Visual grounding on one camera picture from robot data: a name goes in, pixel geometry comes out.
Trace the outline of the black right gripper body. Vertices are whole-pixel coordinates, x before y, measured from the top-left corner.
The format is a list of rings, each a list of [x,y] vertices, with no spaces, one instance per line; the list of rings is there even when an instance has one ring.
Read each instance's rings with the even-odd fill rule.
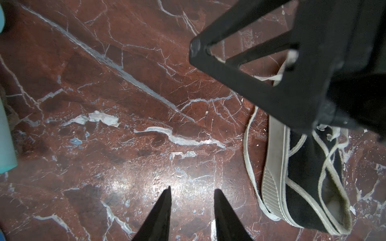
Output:
[[[318,1],[327,87],[317,122],[386,139],[386,3]]]

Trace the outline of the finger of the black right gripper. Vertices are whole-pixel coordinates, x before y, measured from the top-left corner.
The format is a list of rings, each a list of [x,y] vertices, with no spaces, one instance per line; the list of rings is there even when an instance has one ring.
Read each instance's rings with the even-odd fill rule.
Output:
[[[346,40],[334,18],[343,1],[300,1],[291,30],[245,50],[224,62],[211,47],[284,1],[239,1],[190,43],[190,64],[215,78],[294,130],[319,124],[348,127],[350,117],[328,98],[333,74],[341,65]],[[292,55],[280,83],[271,86],[240,70],[241,65],[270,54]]]

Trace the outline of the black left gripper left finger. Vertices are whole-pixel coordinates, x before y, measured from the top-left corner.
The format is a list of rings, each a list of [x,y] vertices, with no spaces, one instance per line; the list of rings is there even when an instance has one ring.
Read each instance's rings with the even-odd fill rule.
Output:
[[[163,191],[132,241],[168,241],[171,214],[171,187]]]

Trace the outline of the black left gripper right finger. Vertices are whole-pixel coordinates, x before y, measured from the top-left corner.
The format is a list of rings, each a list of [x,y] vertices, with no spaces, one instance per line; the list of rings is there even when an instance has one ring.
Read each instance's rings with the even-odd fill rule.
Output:
[[[253,241],[221,189],[214,192],[214,211],[218,241]]]

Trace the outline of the black white canvas sneaker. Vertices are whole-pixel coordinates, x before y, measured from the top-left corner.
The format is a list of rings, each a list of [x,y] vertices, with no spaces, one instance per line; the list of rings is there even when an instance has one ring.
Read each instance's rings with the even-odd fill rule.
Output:
[[[350,234],[341,158],[348,141],[344,128],[319,125],[309,135],[298,134],[270,117],[261,183],[267,216],[333,236]]]

